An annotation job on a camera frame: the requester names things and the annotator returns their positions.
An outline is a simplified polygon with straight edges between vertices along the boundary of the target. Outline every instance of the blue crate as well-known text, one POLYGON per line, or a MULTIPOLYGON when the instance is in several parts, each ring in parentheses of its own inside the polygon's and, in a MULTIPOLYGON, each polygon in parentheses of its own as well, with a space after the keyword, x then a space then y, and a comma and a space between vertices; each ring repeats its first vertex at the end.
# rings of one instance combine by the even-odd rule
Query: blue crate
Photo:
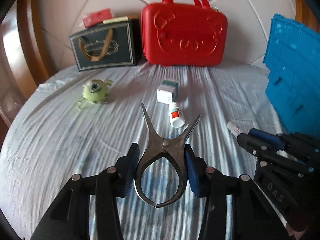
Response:
POLYGON ((263 62, 266 95, 286 130, 320 137, 320 35, 275 14, 263 62))

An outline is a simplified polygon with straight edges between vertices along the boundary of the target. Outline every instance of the red packet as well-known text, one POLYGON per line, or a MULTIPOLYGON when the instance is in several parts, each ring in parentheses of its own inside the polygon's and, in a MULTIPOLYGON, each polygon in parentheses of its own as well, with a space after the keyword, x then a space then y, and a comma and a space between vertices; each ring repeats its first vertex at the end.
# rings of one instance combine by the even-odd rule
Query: red packet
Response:
POLYGON ((89 27, 94 26, 98 23, 102 23, 103 20, 107 20, 107 19, 111 19, 111 18, 113 18, 111 10, 109 8, 107 8, 107 9, 103 9, 98 12, 92 12, 92 13, 87 14, 86 16, 84 16, 82 18, 82 22, 83 22, 85 28, 89 28, 89 27))

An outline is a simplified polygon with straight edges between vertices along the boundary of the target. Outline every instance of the logo on bag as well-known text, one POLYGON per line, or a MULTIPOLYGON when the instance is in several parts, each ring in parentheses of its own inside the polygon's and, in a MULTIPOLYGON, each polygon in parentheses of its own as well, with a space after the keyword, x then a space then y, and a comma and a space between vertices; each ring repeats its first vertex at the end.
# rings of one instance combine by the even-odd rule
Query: logo on bag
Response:
MULTIPOLYGON (((99 56, 101 53, 102 47, 104 45, 104 42, 105 42, 105 39, 100 41, 96 40, 94 42, 89 42, 85 44, 84 45, 85 52, 90 56, 99 56)), ((106 55, 111 55, 116 53, 119 50, 119 48, 120 48, 120 45, 116 41, 111 40, 111 43, 106 55)))
POLYGON ((190 20, 190 15, 176 16, 170 11, 159 11, 153 20, 158 44, 164 52, 208 56, 219 44, 222 23, 211 16, 194 16, 190 20), (195 27, 201 27, 201 30, 195 31, 195 27))

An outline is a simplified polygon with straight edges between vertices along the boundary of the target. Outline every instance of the silver screw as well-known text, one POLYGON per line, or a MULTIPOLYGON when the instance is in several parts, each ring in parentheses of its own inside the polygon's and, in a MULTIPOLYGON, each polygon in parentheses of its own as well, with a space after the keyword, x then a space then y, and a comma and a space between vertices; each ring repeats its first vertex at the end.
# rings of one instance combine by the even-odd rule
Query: silver screw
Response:
POLYGON ((267 166, 267 162, 265 162, 265 161, 262 161, 262 162, 260 162, 259 164, 260 164, 261 167, 267 166))
POLYGON ((243 181, 249 181, 249 180, 250 180, 250 177, 249 177, 247 174, 243 174, 243 175, 241 175, 241 179, 242 179, 243 181))
POLYGON ((116 167, 109 167, 107 168, 107 173, 115 173, 117 171, 116 167))
POLYGON ((207 173, 214 173, 215 172, 215 169, 214 169, 214 167, 206 167, 205 168, 205 171, 207 172, 207 173))
POLYGON ((81 179, 81 175, 80 175, 80 174, 73 174, 73 175, 71 176, 71 179, 72 179, 73 181, 77 181, 77 180, 81 179))
POLYGON ((164 147, 168 147, 170 145, 170 143, 167 141, 167 140, 164 140, 163 141, 163 146, 164 147))

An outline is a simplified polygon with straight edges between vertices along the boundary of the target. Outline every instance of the red label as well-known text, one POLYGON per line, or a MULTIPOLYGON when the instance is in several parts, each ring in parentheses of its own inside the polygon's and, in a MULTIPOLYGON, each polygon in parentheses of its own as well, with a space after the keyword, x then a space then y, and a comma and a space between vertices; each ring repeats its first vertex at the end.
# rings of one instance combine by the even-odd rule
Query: red label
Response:
POLYGON ((171 113, 171 116, 172 116, 172 119, 173 119, 173 118, 176 118, 176 117, 179 117, 178 111, 172 112, 172 113, 171 113))

